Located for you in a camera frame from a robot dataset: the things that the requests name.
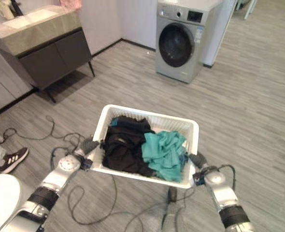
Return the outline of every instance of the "pink towel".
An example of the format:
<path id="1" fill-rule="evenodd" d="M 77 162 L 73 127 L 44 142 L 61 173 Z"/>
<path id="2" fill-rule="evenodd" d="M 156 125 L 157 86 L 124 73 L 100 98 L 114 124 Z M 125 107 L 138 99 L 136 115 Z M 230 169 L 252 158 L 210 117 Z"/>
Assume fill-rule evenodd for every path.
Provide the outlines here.
<path id="1" fill-rule="evenodd" d="M 70 8 L 70 9 L 80 9 L 82 6 L 81 3 L 82 0 L 60 0 L 61 2 L 61 6 L 64 6 L 66 8 Z"/>

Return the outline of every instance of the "white toilet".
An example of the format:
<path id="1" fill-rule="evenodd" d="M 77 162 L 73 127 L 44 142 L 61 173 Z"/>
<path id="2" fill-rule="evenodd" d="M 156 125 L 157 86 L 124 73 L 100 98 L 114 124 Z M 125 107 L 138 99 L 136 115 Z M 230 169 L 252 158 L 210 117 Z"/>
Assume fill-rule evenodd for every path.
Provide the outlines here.
<path id="1" fill-rule="evenodd" d="M 28 199 L 31 189 L 9 174 L 0 174 L 0 227 Z"/>

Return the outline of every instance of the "cabinet leg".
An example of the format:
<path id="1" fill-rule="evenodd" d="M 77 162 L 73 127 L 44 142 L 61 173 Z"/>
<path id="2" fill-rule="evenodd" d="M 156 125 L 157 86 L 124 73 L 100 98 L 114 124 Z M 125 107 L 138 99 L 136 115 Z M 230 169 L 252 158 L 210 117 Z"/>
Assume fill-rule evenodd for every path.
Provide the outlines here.
<path id="1" fill-rule="evenodd" d="M 89 64 L 89 67 L 90 67 L 90 69 L 91 69 L 91 72 L 92 72 L 93 76 L 95 77 L 95 74 L 94 74 L 94 71 L 93 71 L 93 67 L 92 67 L 91 61 L 89 61 L 88 64 Z"/>
<path id="2" fill-rule="evenodd" d="M 56 103 L 56 100 L 54 99 L 54 97 L 50 94 L 50 92 L 48 90 L 45 90 L 47 96 L 52 100 L 53 103 Z"/>

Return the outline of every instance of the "washing machine control panel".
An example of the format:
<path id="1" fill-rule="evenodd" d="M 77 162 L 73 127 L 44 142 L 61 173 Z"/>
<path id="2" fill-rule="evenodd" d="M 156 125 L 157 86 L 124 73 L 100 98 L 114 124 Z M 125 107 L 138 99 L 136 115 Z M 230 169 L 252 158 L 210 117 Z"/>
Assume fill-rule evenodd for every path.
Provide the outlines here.
<path id="1" fill-rule="evenodd" d="M 159 3 L 157 6 L 157 16 L 204 26 L 208 13 L 182 6 Z"/>
<path id="2" fill-rule="evenodd" d="M 187 14 L 188 21 L 200 23 L 202 18 L 201 12 L 189 11 Z"/>

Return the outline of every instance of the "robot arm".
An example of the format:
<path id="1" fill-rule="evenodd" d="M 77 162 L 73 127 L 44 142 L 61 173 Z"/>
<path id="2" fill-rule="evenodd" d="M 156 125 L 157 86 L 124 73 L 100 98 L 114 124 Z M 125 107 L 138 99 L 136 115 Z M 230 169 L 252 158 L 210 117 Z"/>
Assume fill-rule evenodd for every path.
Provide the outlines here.
<path id="1" fill-rule="evenodd" d="M 226 183 L 225 176 L 216 167 L 209 166 L 206 158 L 198 153 L 190 159 L 201 168 L 194 174 L 197 185 L 204 184 L 212 196 L 226 232 L 256 232 L 254 226 L 240 205 L 234 190 Z"/>
<path id="2" fill-rule="evenodd" d="M 58 166 L 41 182 L 22 207 L 0 228 L 0 232 L 43 232 L 42 225 L 67 184 L 79 169 L 88 171 L 92 161 L 86 154 L 99 145 L 86 139 L 73 155 L 60 159 Z"/>

